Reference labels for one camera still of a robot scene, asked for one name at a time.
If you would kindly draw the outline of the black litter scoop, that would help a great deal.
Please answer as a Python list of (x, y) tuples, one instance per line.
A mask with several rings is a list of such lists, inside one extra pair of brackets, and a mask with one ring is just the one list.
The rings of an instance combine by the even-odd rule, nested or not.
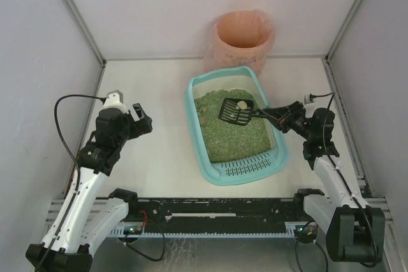
[[(239, 110), (237, 108), (237, 103), (239, 101), (245, 101), (248, 105), (246, 110)], [(234, 113), (236, 115), (235, 118), (231, 118), (229, 115)], [(247, 125), (252, 118), (266, 118), (266, 113), (263, 113), (261, 109), (255, 109), (255, 102), (253, 100), (248, 99), (235, 99), (235, 98), (224, 98), (221, 109), (219, 110), (218, 119), (222, 120), (223, 122), (245, 126)]]

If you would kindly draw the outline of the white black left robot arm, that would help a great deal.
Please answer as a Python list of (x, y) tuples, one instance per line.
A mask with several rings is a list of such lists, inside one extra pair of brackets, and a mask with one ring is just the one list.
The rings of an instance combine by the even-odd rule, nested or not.
[(89, 218), (125, 143), (152, 132), (152, 119), (142, 106), (136, 103), (133, 109), (138, 120), (120, 103), (99, 112), (96, 129), (78, 156), (80, 170), (57, 218), (41, 243), (29, 245), (25, 253), (35, 271), (89, 271), (96, 251), (111, 230), (127, 216), (139, 213), (137, 194), (117, 188), (101, 211)]

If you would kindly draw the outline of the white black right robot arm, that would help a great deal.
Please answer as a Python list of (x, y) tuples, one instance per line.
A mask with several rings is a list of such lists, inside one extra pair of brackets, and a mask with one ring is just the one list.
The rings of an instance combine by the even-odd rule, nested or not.
[(303, 209), (325, 232), (326, 247), (334, 262), (358, 262), (373, 268), (382, 261), (385, 215), (363, 198), (342, 172), (340, 154), (332, 141), (335, 114), (318, 108), (308, 118), (298, 101), (258, 111), (282, 132), (294, 131), (304, 139), (303, 157), (322, 181), (327, 195), (303, 198)]

